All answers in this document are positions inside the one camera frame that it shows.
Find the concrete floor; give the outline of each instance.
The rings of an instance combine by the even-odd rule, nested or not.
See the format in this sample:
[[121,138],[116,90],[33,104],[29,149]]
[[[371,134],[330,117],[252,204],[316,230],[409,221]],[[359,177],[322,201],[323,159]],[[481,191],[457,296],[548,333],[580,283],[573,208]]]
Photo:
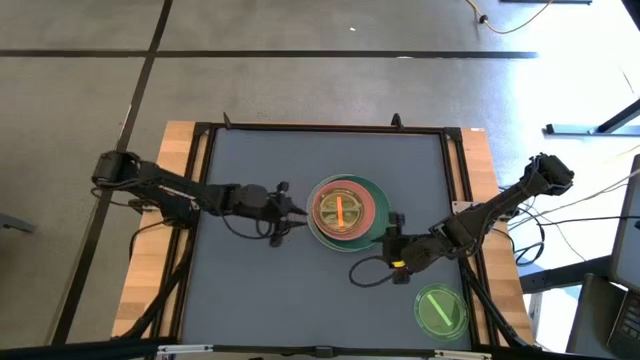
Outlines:
[[[477,3],[499,28],[521,23],[540,7]],[[161,7],[161,0],[0,0],[0,49],[146,49]],[[410,125],[486,128],[506,185],[541,150],[584,168],[584,154],[606,158],[637,144],[551,140],[540,129],[549,122],[598,123],[637,99],[640,57],[625,44],[639,38],[617,1],[552,5],[522,31],[500,36],[478,28],[464,0],[178,0],[161,49],[543,56],[158,59],[129,149],[154,159],[167,121],[220,121],[223,111],[238,122],[380,125],[399,112]],[[115,145],[141,66],[141,59],[0,58],[0,211],[39,226],[34,235],[0,231],[2,348],[47,341],[94,205],[91,171],[99,153]],[[611,176],[628,172],[625,166]],[[583,179],[592,176],[585,172]],[[615,214],[619,200],[601,206]],[[110,209],[71,341],[108,338],[138,219],[132,210]],[[588,242],[580,233],[572,236]],[[548,242],[561,241],[549,235]],[[576,261],[566,247],[551,248],[545,266]],[[586,256],[603,255],[598,251],[606,250]]]

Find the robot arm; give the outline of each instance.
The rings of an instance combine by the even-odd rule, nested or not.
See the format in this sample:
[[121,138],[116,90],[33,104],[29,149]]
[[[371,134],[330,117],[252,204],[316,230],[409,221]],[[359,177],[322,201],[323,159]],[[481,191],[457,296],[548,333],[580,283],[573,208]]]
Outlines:
[[277,191],[268,192],[259,185],[203,185],[140,160],[130,152],[109,151],[100,156],[91,181],[100,190],[127,191],[138,200],[130,202],[139,211],[142,205],[155,206],[172,226],[190,228],[197,210],[213,216],[235,215],[265,221],[275,230],[268,236],[279,246],[291,228],[306,225],[290,221],[288,215],[307,213],[286,196],[289,185],[282,182]]
[[[391,279],[394,284],[407,284],[412,274],[427,269],[441,257],[460,258],[462,276],[478,295],[479,300],[495,321],[498,329],[510,346],[529,346],[507,323],[491,297],[480,285],[469,265],[467,256],[475,254],[482,247],[485,234],[503,214],[515,210],[518,205],[532,196],[561,195],[573,185],[574,173],[557,157],[540,154],[531,158],[524,175],[515,185],[495,196],[486,203],[470,207],[451,215],[430,227],[430,232],[420,235],[402,233],[404,216],[392,213],[392,226],[386,235],[377,239],[382,242],[382,256],[360,260],[349,271],[349,280],[359,287],[373,287]],[[388,277],[374,283],[362,284],[353,279],[355,268],[367,260],[382,260],[393,272]]]

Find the yellow cable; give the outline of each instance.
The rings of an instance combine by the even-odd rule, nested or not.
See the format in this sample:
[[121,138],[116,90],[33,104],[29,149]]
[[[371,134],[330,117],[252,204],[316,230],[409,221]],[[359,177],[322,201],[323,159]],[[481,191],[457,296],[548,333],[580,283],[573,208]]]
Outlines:
[[551,5],[551,3],[553,2],[553,0],[549,0],[549,1],[547,2],[547,4],[546,4],[542,9],[540,9],[540,11],[538,11],[535,15],[533,15],[533,16],[531,17],[531,19],[529,19],[529,20],[525,21],[525,23],[524,23],[524,24],[522,24],[522,25],[520,25],[520,26],[518,26],[518,27],[516,27],[516,28],[513,28],[513,29],[511,29],[511,30],[507,30],[507,31],[500,31],[500,30],[497,30],[496,28],[494,28],[494,27],[493,27],[493,25],[489,24],[489,17],[488,17],[487,15],[485,15],[485,14],[482,14],[482,13],[480,12],[480,9],[478,9],[478,6],[477,6],[477,5],[476,5],[472,0],[465,0],[465,1],[467,2],[467,4],[471,5],[471,7],[473,8],[473,11],[478,15],[478,17],[480,17],[480,19],[481,19],[481,20],[482,20],[482,17],[483,17],[483,16],[486,18],[484,21],[482,21],[482,23],[483,23],[483,24],[487,25],[487,27],[488,27],[491,31],[493,31],[494,33],[496,33],[496,34],[500,34],[500,35],[504,35],[504,34],[512,33],[512,32],[514,32],[514,31],[516,31],[516,30],[520,30],[520,29],[522,29],[523,27],[527,26],[530,22],[532,22],[532,21],[533,21],[533,19],[537,18],[537,17],[538,17],[538,15],[542,14],[542,12],[543,12],[546,8],[548,8],[548,7],[549,7],[549,5]]

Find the pink plate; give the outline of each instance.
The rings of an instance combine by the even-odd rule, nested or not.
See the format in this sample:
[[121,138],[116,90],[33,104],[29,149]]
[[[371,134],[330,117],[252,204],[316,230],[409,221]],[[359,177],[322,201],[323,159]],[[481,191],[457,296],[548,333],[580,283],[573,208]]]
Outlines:
[[[353,228],[351,229],[336,231],[322,221],[322,217],[320,216],[321,202],[325,195],[333,190],[345,190],[347,192],[351,192],[359,198],[362,204],[362,214],[360,215],[357,223],[353,225]],[[375,217],[376,206],[373,201],[373,197],[371,197],[371,194],[369,194],[367,189],[356,182],[349,180],[336,180],[320,188],[320,190],[318,190],[318,192],[313,196],[313,220],[320,231],[334,240],[348,241],[361,237],[369,230],[369,228],[371,228]]]

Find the black clamp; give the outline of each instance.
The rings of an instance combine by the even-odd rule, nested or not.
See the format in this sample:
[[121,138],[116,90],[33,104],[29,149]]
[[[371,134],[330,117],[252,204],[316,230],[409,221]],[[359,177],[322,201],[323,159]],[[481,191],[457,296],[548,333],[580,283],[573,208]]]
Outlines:
[[331,359],[335,357],[335,354],[331,346],[316,346],[313,351],[313,356],[320,359]]
[[389,213],[389,223],[398,228],[402,228],[405,223],[405,218],[403,213],[398,212],[390,212]]
[[224,128],[227,129],[227,130],[231,130],[231,120],[227,116],[227,113],[223,112],[222,116],[224,118]]
[[391,118],[391,126],[395,126],[396,130],[402,131],[404,130],[404,125],[402,125],[402,119],[400,118],[400,114],[393,114],[393,118]]
[[462,130],[456,127],[445,127],[444,133],[447,134],[453,141],[462,142]]
[[406,285],[411,282],[411,272],[406,268],[399,268],[393,271],[391,282],[395,285]]
[[280,245],[282,245],[282,242],[284,240],[284,235],[287,229],[289,229],[289,225],[287,224],[286,220],[284,221],[278,221],[276,223],[276,231],[273,233],[273,235],[271,235],[271,237],[269,238],[269,245],[271,247],[280,247]]

